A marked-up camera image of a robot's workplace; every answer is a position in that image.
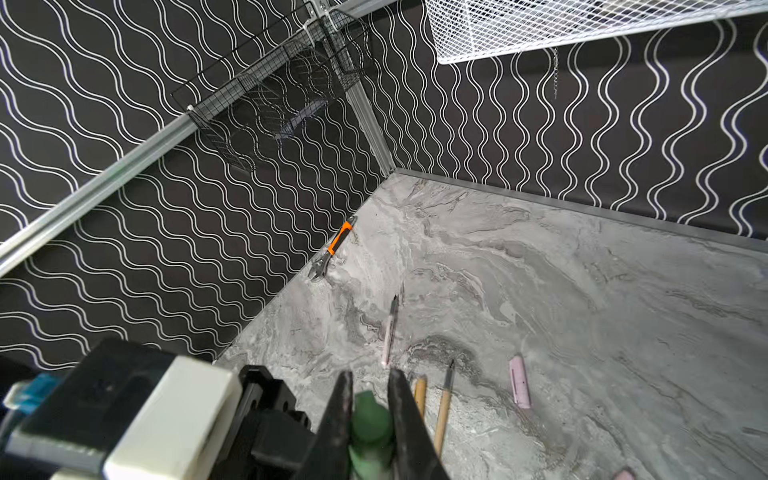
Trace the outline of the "green pen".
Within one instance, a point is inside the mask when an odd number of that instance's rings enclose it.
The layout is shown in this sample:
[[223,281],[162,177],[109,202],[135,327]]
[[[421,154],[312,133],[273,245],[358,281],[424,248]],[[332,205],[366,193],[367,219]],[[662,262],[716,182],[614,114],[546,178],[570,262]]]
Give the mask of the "green pen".
[[370,390],[355,395],[348,446],[356,479],[392,479],[394,422]]

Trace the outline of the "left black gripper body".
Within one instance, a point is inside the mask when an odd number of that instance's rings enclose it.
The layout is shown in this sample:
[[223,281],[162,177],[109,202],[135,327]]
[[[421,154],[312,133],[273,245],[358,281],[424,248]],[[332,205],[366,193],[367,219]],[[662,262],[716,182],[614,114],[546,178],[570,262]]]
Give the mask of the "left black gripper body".
[[288,385],[264,366],[246,365],[235,415],[211,479],[290,479],[312,443],[311,420]]

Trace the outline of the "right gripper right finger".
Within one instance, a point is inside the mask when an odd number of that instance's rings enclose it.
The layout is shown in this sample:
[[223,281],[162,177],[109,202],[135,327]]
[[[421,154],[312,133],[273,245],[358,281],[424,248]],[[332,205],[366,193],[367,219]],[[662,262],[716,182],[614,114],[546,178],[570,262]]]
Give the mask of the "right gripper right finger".
[[397,478],[449,480],[401,370],[389,370],[387,395],[394,424]]

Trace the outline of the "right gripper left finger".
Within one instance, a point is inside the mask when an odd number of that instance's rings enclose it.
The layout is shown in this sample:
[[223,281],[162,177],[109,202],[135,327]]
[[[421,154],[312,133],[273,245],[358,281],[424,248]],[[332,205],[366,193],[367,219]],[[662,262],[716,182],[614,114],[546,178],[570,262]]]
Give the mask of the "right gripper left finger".
[[353,406],[353,373],[345,370],[338,375],[315,438],[293,479],[349,478]]

